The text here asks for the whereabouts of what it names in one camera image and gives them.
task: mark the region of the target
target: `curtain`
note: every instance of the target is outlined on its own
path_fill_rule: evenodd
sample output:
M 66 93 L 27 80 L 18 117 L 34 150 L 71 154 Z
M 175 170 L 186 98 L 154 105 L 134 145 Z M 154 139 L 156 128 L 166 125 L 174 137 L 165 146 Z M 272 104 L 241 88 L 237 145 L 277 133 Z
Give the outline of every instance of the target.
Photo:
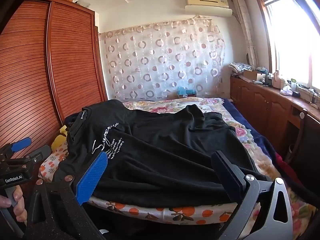
M 246 40 L 246 45 L 248 47 L 248 55 L 250 65 L 255 69 L 258 66 L 257 56 L 254 49 L 253 44 L 253 35 L 252 35 L 252 24 L 248 12 L 247 5 L 244 0 L 233 0 L 233 3 L 236 7 L 236 12 L 238 14 L 238 18 L 240 20 L 240 24 L 244 33 L 244 37 Z
M 212 19 L 134 26 L 100 35 L 109 98 L 177 98 L 181 88 L 220 97 L 224 40 Z

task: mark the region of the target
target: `stack of folded cloth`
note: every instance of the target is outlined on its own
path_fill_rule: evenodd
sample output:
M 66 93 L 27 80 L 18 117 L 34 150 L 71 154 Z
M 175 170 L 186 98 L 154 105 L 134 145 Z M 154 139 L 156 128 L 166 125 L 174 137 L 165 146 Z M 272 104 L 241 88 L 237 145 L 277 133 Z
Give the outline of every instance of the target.
M 232 62 L 229 63 L 229 67 L 232 68 L 232 70 L 235 72 L 233 74 L 240 75 L 242 74 L 243 70 L 252 70 L 252 66 L 245 64 L 245 63 L 239 63 L 239 62 Z

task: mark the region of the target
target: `yellowed air conditioner unit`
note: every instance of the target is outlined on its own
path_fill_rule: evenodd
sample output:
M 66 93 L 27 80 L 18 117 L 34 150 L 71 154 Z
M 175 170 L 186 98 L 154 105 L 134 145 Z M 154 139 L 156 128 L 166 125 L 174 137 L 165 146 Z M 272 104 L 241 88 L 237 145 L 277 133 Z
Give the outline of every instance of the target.
M 227 0 L 187 0 L 187 14 L 231 17 L 232 10 Z

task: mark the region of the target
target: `finger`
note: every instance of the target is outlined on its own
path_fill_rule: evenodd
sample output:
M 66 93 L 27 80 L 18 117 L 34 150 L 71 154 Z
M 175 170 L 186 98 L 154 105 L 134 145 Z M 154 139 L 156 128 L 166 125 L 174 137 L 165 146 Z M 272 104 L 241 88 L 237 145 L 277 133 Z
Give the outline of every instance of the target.
M 13 212 L 16 216 L 20 216 L 23 213 L 23 210 L 24 210 L 24 199 L 23 197 L 21 197 L 18 203 L 13 208 Z
M 17 216 L 17 221 L 18 222 L 24 222 L 24 221 L 26 221 L 27 220 L 27 211 L 24 209 L 23 210 L 23 212 L 22 212 L 22 214 L 21 215 L 19 215 L 19 216 Z
M 13 198 L 18 202 L 22 197 L 22 189 L 20 186 L 16 186 L 16 190 L 13 192 Z
M 0 208 L 8 208 L 11 206 L 11 200 L 0 195 Z

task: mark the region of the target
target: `louvered door panel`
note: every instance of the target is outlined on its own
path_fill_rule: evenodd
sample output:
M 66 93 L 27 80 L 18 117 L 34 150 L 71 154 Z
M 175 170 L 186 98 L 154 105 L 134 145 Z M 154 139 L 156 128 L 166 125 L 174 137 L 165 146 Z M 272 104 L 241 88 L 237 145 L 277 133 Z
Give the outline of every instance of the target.
M 59 129 L 45 64 L 49 3 L 25 1 L 0 35 L 0 144 L 32 139 L 23 156 Z
M 50 14 L 52 75 L 63 119 L 103 98 L 92 44 L 92 14 L 58 3 Z

